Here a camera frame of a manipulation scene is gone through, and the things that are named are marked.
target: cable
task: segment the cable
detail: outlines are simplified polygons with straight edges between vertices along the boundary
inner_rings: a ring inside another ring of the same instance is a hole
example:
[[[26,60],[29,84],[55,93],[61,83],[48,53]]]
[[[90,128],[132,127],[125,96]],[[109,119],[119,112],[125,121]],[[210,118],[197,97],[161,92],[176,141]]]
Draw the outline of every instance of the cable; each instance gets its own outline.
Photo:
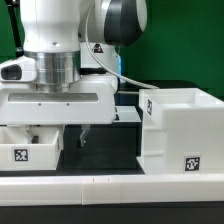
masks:
[[[134,81],[132,79],[129,79],[127,77],[124,77],[116,72],[114,72],[113,70],[111,70],[109,67],[107,67],[103,62],[101,62],[97,56],[92,52],[92,49],[91,49],[91,46],[90,46],[90,43],[89,43],[89,37],[88,37],[88,22],[89,22],[89,16],[90,16],[90,13],[93,9],[95,5],[95,2],[92,3],[92,5],[90,6],[89,10],[88,10],[88,13],[87,13],[87,17],[86,17],[86,22],[85,22],[85,41],[86,41],[86,45],[87,45],[87,48],[88,48],[88,51],[89,53],[91,54],[91,56],[95,59],[95,61],[101,65],[104,69],[106,69],[109,73],[111,73],[112,75],[116,76],[117,78],[119,79],[122,79],[126,82],[129,82],[133,85],[136,85],[136,86],[140,86],[140,87],[143,87],[143,88],[146,88],[146,89],[158,89],[157,86],[153,86],[153,85],[148,85],[148,84],[145,84],[145,83],[141,83],[141,82],[137,82],[137,81]]]

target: white bin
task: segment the white bin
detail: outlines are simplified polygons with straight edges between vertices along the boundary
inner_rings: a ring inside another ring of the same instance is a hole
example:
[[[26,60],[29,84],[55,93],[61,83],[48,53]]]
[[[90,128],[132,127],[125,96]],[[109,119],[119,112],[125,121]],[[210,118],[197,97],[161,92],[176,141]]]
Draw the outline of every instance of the white bin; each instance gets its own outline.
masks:
[[[199,89],[141,90],[147,174],[224,173],[224,103]]]
[[[38,144],[28,144],[19,127],[0,128],[0,170],[55,170],[63,148],[62,128],[32,127]]]

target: green wall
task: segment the green wall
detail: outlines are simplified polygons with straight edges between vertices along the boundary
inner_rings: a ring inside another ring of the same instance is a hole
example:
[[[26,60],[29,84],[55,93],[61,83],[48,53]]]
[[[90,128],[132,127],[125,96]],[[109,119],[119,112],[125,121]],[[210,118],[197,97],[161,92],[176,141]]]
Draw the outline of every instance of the green wall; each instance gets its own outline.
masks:
[[[134,45],[121,49],[124,74],[139,80],[191,81],[224,96],[224,1],[147,0],[147,5],[146,32]],[[14,56],[4,1],[0,21],[4,61]]]

